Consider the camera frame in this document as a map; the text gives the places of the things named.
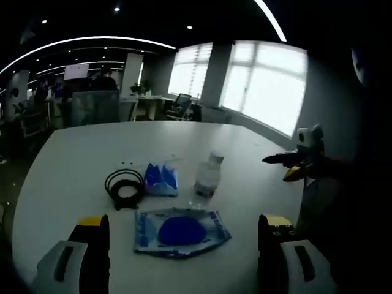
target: blue package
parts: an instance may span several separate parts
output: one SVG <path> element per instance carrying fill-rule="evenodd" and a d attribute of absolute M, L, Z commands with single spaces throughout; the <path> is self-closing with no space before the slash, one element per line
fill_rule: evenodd
<path fill-rule="evenodd" d="M 148 195 L 171 196 L 178 195 L 177 171 L 167 165 L 149 164 L 145 173 L 145 191 Z"/>
<path fill-rule="evenodd" d="M 134 251 L 158 257 L 191 257 L 231 239 L 217 211 L 179 208 L 136 211 L 135 220 Z M 189 230 L 187 236 L 180 236 L 184 230 Z"/>

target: window blind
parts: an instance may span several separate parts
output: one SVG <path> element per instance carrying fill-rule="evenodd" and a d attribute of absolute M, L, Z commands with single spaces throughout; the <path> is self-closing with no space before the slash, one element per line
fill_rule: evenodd
<path fill-rule="evenodd" d="M 213 44 L 207 43 L 182 48 L 177 52 L 170 77 L 170 94 L 189 94 L 200 98 L 212 49 Z"/>
<path fill-rule="evenodd" d="M 293 135 L 300 115 L 307 54 L 286 45 L 240 41 L 233 46 L 220 105 Z"/>

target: coiled cable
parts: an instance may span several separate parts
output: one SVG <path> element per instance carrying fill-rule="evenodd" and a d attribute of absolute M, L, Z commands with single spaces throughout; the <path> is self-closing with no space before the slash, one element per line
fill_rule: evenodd
<path fill-rule="evenodd" d="M 120 179 L 111 186 L 111 182 L 120 175 L 133 175 L 137 178 L 137 181 L 130 179 Z M 136 193 L 129 197 L 121 197 L 118 192 L 122 187 L 130 186 L 136 190 Z M 105 180 L 105 190 L 109 194 L 110 198 L 115 202 L 115 209 L 120 210 L 121 208 L 132 208 L 138 209 L 137 203 L 141 201 L 145 194 L 145 187 L 143 177 L 135 170 L 122 169 L 117 170 L 107 176 Z"/>

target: bottle cap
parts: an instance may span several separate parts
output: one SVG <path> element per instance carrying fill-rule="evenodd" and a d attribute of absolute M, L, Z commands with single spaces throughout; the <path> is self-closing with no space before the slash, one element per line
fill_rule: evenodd
<path fill-rule="evenodd" d="M 214 164 L 221 164 L 225 157 L 219 151 L 212 151 L 209 154 L 209 162 Z"/>

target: plastic bottle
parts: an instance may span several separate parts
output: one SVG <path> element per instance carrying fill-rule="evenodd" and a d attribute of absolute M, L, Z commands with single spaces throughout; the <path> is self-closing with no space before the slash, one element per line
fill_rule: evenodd
<path fill-rule="evenodd" d="M 224 156 L 217 151 L 212 151 L 208 162 L 202 162 L 198 166 L 195 193 L 205 199 L 211 199 L 221 181 L 221 163 Z"/>

